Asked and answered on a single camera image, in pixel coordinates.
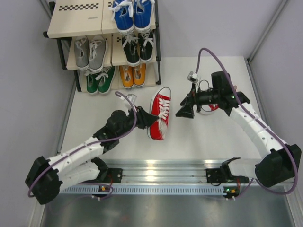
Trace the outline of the red sneaker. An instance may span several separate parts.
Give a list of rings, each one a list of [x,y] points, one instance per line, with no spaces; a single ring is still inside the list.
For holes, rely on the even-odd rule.
[[[202,115],[211,115],[217,109],[219,109],[217,104],[203,105],[203,106],[201,106],[200,114],[202,114]]]
[[[158,120],[147,130],[152,140],[164,140],[169,124],[171,89],[162,87],[153,96],[150,103],[150,114],[158,116]]]

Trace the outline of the orange sneaker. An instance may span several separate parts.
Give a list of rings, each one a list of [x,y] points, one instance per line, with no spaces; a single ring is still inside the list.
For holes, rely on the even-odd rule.
[[[119,66],[122,85],[125,89],[131,89],[134,86],[133,68],[128,65]]]
[[[133,67],[133,79],[134,85],[137,87],[142,87],[145,84],[145,73],[146,64],[142,63],[138,66]]]

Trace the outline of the green sneaker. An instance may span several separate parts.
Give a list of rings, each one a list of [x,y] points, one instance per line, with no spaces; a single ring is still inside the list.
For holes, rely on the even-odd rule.
[[[97,75],[96,81],[98,82],[98,92],[106,95],[112,86],[116,74],[115,66],[104,67],[103,70]]]
[[[87,70],[85,72],[86,88],[87,88],[87,92],[90,95],[94,95],[98,91],[98,81],[96,79],[98,75],[99,75],[99,73],[94,73],[90,70]]]

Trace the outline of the grey sneaker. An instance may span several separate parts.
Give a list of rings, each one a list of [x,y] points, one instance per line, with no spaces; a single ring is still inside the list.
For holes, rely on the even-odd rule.
[[[86,36],[77,36],[74,42],[76,66],[84,71],[89,68],[89,40]]]
[[[94,73],[102,71],[105,55],[107,53],[107,41],[102,35],[96,35],[89,43],[89,69]]]

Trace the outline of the black sneaker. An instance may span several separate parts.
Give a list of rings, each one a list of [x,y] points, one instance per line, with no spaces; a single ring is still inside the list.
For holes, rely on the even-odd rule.
[[[129,66],[135,67],[140,64],[140,57],[137,50],[138,37],[134,33],[122,37],[122,48]]]
[[[154,35],[151,30],[138,34],[140,47],[140,60],[148,63],[153,58]]]

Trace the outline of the blue sneaker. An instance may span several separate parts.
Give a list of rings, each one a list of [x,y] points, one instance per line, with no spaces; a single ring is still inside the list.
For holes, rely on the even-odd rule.
[[[154,0],[134,1],[134,27],[139,33],[148,31],[151,28]]]
[[[108,9],[112,11],[111,20],[115,21],[119,33],[127,35],[133,32],[134,8],[131,0],[114,0]]]

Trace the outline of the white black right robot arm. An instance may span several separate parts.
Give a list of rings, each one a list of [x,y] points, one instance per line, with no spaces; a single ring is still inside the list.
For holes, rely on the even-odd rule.
[[[212,87],[200,89],[198,75],[190,72],[187,79],[192,88],[181,102],[177,117],[194,118],[194,107],[200,112],[202,106],[216,104],[233,119],[246,133],[257,148],[259,159],[239,157],[224,161],[221,176],[226,182],[238,177],[254,178],[269,188],[291,178],[295,178],[301,159],[301,149],[288,145],[273,133],[271,128],[258,116],[250,100],[242,93],[235,92],[230,85],[230,75],[219,71],[211,74]]]

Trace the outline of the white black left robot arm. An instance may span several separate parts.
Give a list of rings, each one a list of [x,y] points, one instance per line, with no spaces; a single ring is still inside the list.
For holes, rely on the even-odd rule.
[[[25,179],[28,196],[44,205],[71,186],[104,182],[108,166],[100,156],[116,147],[119,140],[134,128],[146,129],[158,120],[158,116],[140,106],[128,113],[122,110],[112,112],[105,126],[77,147],[57,156],[36,159]]]

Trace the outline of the beige black shoe shelf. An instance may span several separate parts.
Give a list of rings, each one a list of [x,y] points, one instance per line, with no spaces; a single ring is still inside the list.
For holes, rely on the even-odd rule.
[[[86,80],[83,72],[79,72],[76,66],[76,37],[85,35],[92,39],[95,35],[102,35],[108,44],[104,65],[119,67],[127,64],[122,49],[122,35],[115,21],[111,20],[112,12],[108,9],[112,1],[46,0],[45,3],[51,13],[51,22],[43,36],[56,40],[62,69],[73,72],[77,91],[86,91]]]

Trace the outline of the aluminium mounting rail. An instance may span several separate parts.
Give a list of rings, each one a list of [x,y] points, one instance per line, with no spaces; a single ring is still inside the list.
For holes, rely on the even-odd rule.
[[[235,184],[221,160],[110,160],[96,157],[81,164],[69,158],[51,166],[43,157],[33,179],[38,189],[61,192],[77,184],[191,185]]]

